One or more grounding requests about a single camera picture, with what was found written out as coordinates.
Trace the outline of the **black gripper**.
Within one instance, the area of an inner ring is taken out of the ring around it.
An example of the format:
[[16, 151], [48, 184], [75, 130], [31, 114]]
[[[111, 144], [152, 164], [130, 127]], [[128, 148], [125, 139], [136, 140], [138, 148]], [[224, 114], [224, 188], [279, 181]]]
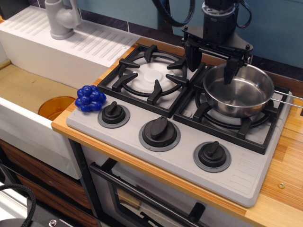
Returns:
[[182, 45], [187, 66], [194, 72], [200, 65], [202, 53], [227, 59], [224, 68], [224, 85], [231, 84], [240, 68], [248, 62], [253, 46], [235, 32], [233, 22], [205, 22], [203, 26], [183, 26]]

